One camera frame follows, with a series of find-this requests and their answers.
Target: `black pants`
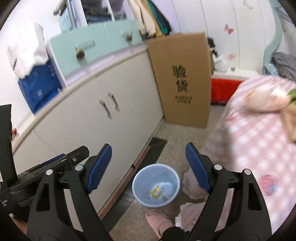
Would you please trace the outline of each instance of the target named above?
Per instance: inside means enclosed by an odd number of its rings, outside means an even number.
[[[163,232],[163,236],[161,237],[161,241],[184,241],[187,235],[190,232],[185,232],[184,230],[178,227],[168,228]]]

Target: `tiled floor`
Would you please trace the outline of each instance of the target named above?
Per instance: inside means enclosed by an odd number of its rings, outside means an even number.
[[[153,137],[148,146],[150,147],[148,153],[146,154],[144,160],[141,162],[137,172],[140,171],[145,166],[154,164],[157,162],[163,148],[166,145],[166,140]],[[129,208],[130,204],[134,200],[135,196],[132,191],[133,179],[137,172],[134,174],[130,182],[127,184],[126,188],[113,204],[111,209],[108,211],[106,216],[102,220],[102,224],[107,232],[110,232],[116,223],[120,220],[122,215]]]
[[[155,133],[155,137],[168,141],[157,162],[167,164],[174,168],[182,179],[184,173],[189,168],[189,164],[185,158],[186,144],[188,142],[193,142],[198,150],[201,149],[207,137],[210,136],[217,124],[223,109],[223,106],[211,106],[210,120],[206,129],[162,122]],[[177,198],[171,204],[160,209],[171,220],[174,220],[175,216],[180,212],[180,205],[186,202],[193,201],[180,191]],[[157,236],[150,228],[145,218],[145,212],[148,209],[148,207],[133,200],[122,218],[110,232],[114,241],[157,241]]]

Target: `white wall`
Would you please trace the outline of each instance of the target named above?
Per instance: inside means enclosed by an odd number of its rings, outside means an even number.
[[[269,0],[172,0],[181,31],[214,38],[229,67],[262,72],[263,54],[275,33]],[[296,28],[283,20],[279,51],[296,55]]]
[[[7,46],[18,41],[18,34],[28,22],[39,23],[44,30],[44,38],[60,33],[59,17],[52,14],[59,0],[20,0],[0,31],[0,105],[12,104],[12,125],[18,127],[22,120],[32,115],[17,84],[17,77],[7,58]]]

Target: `beige coat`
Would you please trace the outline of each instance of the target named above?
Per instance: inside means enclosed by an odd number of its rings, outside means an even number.
[[[153,19],[153,22],[155,24],[155,28],[156,28],[156,36],[160,37],[160,36],[164,36],[164,34],[162,33],[162,31],[160,30],[160,27],[156,21],[156,19],[153,16],[153,13],[151,12],[151,8],[147,2],[147,0],[140,0],[142,5],[144,6],[144,8],[147,10],[147,12],[149,13],[150,17]]]
[[[149,37],[156,34],[156,27],[153,19],[144,8],[140,0],[128,0],[129,6],[138,22],[142,35],[148,34]]]

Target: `hanging clothes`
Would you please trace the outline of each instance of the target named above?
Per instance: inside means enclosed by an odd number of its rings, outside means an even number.
[[[151,11],[164,35],[169,35],[172,31],[169,21],[161,13],[161,11],[155,6],[151,0],[146,0],[151,8]]]
[[[108,13],[107,7],[101,8],[101,7],[82,5],[82,8],[88,24],[112,20],[111,15]],[[126,19],[126,13],[123,11],[121,12],[113,11],[113,14],[114,14],[115,20]]]
[[[271,56],[271,63],[275,65],[279,76],[296,82],[296,57],[276,52]]]
[[[155,24],[155,28],[156,28],[156,34],[155,34],[156,37],[161,37],[161,36],[163,36],[164,34],[162,33],[162,31],[161,31],[161,29],[160,29],[160,27],[159,27],[159,25],[158,25],[156,19],[154,18],[154,15],[153,15],[153,13],[152,13],[152,11],[151,11],[151,8],[150,8],[150,6],[149,6],[147,0],[140,0],[140,1],[141,1],[141,3],[143,4],[143,7],[144,7],[144,8],[147,10],[147,12],[149,13],[150,17],[153,19],[153,22],[154,22],[154,24]]]
[[[153,18],[150,17],[147,10],[144,8],[140,0],[128,0],[128,4],[138,22],[139,29],[142,35],[148,34],[152,37],[156,34],[156,26]]]

